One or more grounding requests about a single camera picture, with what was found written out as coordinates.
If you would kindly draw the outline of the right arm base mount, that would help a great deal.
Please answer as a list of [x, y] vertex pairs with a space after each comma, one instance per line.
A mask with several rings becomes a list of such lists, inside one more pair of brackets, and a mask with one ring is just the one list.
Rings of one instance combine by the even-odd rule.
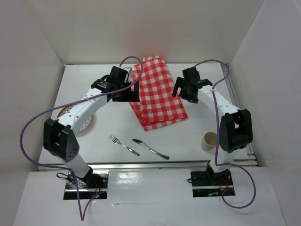
[[231, 172], [228, 170], [217, 178], [209, 179], [205, 171], [192, 171], [187, 182], [192, 186], [192, 195], [199, 197], [235, 196]]

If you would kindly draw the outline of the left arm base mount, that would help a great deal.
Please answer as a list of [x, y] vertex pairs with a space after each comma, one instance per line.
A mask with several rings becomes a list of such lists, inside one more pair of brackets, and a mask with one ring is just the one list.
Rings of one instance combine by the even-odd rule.
[[[64, 189], [64, 200], [76, 200], [77, 199], [77, 189], [76, 182], [73, 178], [72, 174], [68, 172], [68, 174], [58, 172], [56, 174], [57, 178], [65, 180], [65, 189]], [[92, 181], [85, 183], [80, 179], [77, 179], [78, 187], [79, 187], [79, 198], [81, 200], [89, 200], [92, 196], [95, 199], [107, 199], [107, 191], [108, 191], [108, 180], [109, 173], [101, 172], [93, 175]]]

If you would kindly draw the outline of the silver table knife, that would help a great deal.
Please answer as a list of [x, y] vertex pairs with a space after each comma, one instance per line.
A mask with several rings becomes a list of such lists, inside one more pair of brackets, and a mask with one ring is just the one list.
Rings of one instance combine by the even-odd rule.
[[169, 156], [164, 155], [164, 154], [162, 154], [162, 153], [160, 153], [160, 152], [158, 152], [158, 151], [156, 151], [156, 150], [150, 148], [145, 142], [143, 142], [143, 141], [141, 141], [141, 140], [139, 140], [139, 139], [132, 139], [132, 140], [133, 140], [135, 143], [137, 143], [137, 144], [143, 146], [144, 148], [148, 149], [149, 151], [153, 152], [154, 154], [160, 156], [161, 158], [163, 158], [163, 159], [165, 159], [165, 160], [169, 160], [169, 159], [170, 159]]

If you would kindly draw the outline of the right side aluminium rail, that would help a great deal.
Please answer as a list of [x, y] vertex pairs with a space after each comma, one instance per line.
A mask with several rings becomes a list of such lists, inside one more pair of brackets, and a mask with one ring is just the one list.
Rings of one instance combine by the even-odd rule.
[[238, 96], [238, 89], [234, 85], [234, 79], [232, 78], [232, 68], [231, 63], [227, 62], [226, 65], [230, 68], [230, 75], [225, 80], [227, 89], [230, 96], [230, 102], [240, 109], [247, 109], [251, 113], [251, 122], [252, 122], [252, 130], [253, 130], [253, 141], [249, 143], [244, 149], [235, 150], [234, 153], [235, 158], [234, 161], [236, 164], [247, 167], [259, 167], [258, 157], [256, 156], [256, 151], [253, 142], [255, 141], [255, 117], [252, 109], [243, 105], [241, 99]]

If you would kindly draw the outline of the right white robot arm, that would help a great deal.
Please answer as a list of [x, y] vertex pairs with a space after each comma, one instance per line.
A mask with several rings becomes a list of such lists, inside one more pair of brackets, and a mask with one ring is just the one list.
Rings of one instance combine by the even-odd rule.
[[195, 67], [182, 71], [183, 77], [177, 77], [172, 96], [178, 89], [179, 97], [191, 103], [202, 101], [218, 119], [218, 151], [205, 170], [204, 179], [211, 185], [218, 185], [229, 171], [229, 164], [239, 150], [244, 149], [253, 140], [251, 113], [232, 105], [222, 96], [212, 82], [201, 79]]

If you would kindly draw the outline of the aluminium rail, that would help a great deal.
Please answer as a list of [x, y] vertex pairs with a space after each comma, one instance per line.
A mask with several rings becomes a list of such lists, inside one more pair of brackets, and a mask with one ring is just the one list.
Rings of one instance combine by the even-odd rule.
[[[247, 166], [247, 167], [257, 167], [257, 160], [243, 160], [235, 161], [236, 165]], [[94, 170], [121, 170], [121, 169], [171, 169], [171, 168], [201, 168], [206, 167], [207, 161], [184, 161], [184, 162], [153, 162], [153, 163], [123, 163], [123, 164], [89, 164], [89, 166]], [[39, 166], [37, 171], [44, 170], [59, 170], [53, 168], [46, 168]]]
[[251, 113], [251, 122], [252, 122], [252, 130], [253, 130], [253, 141], [249, 143], [244, 149], [235, 150], [234, 153], [235, 158], [234, 161], [236, 164], [247, 167], [259, 167], [258, 157], [256, 156], [256, 151], [253, 142], [255, 141], [255, 117], [252, 109], [243, 105], [241, 99], [238, 96], [238, 89], [234, 85], [234, 79], [232, 78], [232, 68], [231, 63], [227, 62], [226, 65], [230, 68], [230, 75], [225, 80], [227, 89], [230, 96], [230, 102], [240, 109], [247, 109]]

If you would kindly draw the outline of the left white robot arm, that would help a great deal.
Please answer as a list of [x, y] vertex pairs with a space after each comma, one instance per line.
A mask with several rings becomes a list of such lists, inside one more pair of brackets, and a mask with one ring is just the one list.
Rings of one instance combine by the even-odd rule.
[[77, 184], [83, 188], [99, 182], [100, 177], [81, 158], [76, 135], [84, 123], [109, 101], [138, 102], [139, 84], [129, 88], [131, 74], [130, 67], [112, 67], [110, 74], [93, 82], [82, 103], [74, 104], [56, 120], [47, 119], [44, 123], [43, 147], [73, 170]]

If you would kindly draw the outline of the beige paper cup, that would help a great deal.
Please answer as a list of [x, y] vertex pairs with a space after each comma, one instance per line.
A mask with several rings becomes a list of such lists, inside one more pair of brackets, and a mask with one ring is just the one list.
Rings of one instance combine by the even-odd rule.
[[214, 132], [207, 132], [201, 142], [201, 147], [204, 151], [210, 151], [217, 145], [217, 134]]

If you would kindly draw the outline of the silver fork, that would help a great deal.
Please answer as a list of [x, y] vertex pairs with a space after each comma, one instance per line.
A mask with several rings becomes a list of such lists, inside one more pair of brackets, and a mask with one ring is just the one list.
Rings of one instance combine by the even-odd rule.
[[134, 155], [140, 156], [140, 154], [139, 154], [138, 152], [134, 151], [133, 149], [131, 149], [131, 148], [129, 148], [128, 146], [126, 146], [126, 145], [124, 145], [123, 143], [121, 143], [120, 140], [117, 139], [115, 136], [110, 135], [110, 136], [109, 136], [109, 139], [110, 139], [113, 143], [115, 143], [115, 144], [117, 144], [117, 145], [123, 146], [124, 148], [126, 148], [128, 151], [130, 151], [130, 152], [133, 153]]

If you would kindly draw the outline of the floral ceramic plate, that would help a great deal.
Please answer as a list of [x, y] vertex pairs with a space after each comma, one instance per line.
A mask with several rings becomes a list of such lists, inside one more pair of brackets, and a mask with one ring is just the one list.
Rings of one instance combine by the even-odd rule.
[[[69, 113], [69, 111], [74, 107], [74, 105], [70, 105], [70, 106], [67, 106], [67, 107], [64, 107], [60, 112], [59, 114], [57, 115], [57, 118], [63, 116], [64, 114], [66, 113]], [[91, 115], [87, 120], [86, 122], [81, 126], [81, 128], [79, 129], [79, 133], [83, 132], [84, 130], [86, 130], [92, 123], [93, 121], [93, 115]]]

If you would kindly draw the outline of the front aluminium rail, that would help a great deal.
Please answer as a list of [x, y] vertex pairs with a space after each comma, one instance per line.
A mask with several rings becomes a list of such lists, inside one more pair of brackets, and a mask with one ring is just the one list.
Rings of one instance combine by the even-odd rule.
[[[257, 167], [257, 160], [243, 160], [235, 161], [236, 165], [247, 166], [247, 167]], [[94, 170], [121, 170], [121, 169], [171, 169], [171, 168], [201, 168], [206, 167], [207, 161], [184, 161], [184, 162], [153, 162], [153, 163], [123, 163], [123, 164], [89, 164], [89, 166]], [[44, 170], [59, 170], [53, 168], [46, 168], [39, 166], [37, 171]]]

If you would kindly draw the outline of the red white checkered cloth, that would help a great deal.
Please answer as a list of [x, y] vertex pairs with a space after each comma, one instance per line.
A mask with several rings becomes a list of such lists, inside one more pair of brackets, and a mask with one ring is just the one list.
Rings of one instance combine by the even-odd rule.
[[139, 102], [130, 102], [144, 131], [159, 129], [177, 122], [185, 121], [188, 115], [178, 95], [172, 96], [174, 82], [165, 61], [159, 56], [143, 59], [131, 74], [139, 79]]

